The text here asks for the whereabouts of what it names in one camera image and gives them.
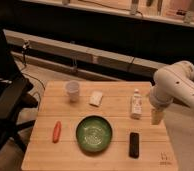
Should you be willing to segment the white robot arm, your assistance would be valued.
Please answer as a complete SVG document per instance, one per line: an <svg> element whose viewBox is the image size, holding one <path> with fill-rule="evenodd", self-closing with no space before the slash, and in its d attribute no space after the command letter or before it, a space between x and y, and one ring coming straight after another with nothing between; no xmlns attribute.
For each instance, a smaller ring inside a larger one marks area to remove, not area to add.
<svg viewBox="0 0 194 171"><path fill-rule="evenodd" d="M155 85L149 92L149 101L153 106L151 123L158 125L164 110L176 98L194 110L194 65L189 61L180 61L158 69L153 76Z"/></svg>

